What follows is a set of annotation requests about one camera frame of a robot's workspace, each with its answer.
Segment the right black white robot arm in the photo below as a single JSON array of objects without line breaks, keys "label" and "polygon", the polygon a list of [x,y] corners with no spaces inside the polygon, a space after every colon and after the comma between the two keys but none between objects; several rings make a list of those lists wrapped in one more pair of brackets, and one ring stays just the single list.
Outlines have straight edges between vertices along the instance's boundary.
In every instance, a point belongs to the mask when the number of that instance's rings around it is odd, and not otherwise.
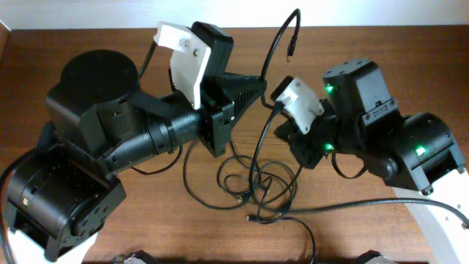
[{"label": "right black white robot arm", "polygon": [[438,263],[468,261],[468,170],[450,128],[430,113],[403,115],[376,62],[351,59],[322,77],[320,99],[287,76],[271,94],[289,120],[275,134],[313,169],[325,156],[354,155],[404,200]]}]

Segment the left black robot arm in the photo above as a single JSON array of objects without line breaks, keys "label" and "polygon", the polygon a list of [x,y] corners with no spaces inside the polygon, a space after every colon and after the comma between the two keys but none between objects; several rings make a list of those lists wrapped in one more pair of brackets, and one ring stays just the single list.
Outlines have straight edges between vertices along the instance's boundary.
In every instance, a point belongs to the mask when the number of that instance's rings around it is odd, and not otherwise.
[{"label": "left black robot arm", "polygon": [[223,155],[233,127],[266,90],[259,76],[221,73],[202,82],[202,107],[179,90],[141,90],[133,61],[112,50],[69,61],[47,94],[50,121],[15,165],[5,220],[54,262],[99,232],[125,199],[121,171],[199,140]]}]

